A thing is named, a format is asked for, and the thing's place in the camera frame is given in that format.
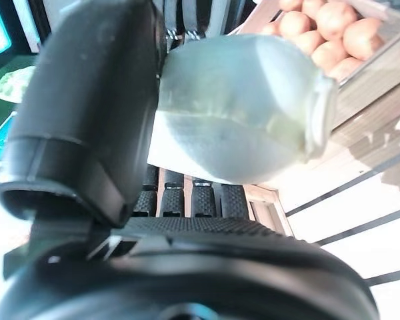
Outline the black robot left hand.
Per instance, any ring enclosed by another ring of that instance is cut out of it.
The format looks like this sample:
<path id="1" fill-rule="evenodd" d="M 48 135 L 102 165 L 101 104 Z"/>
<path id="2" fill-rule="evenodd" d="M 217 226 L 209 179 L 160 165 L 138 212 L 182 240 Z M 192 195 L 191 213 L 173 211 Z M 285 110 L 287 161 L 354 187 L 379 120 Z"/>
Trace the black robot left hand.
<path id="1" fill-rule="evenodd" d="M 337 84 L 294 45 L 168 51 L 152 1 L 88 1 L 41 50 L 1 158 L 31 220 L 0 319 L 378 319 L 364 279 L 249 219 L 243 185 L 322 153 Z"/>

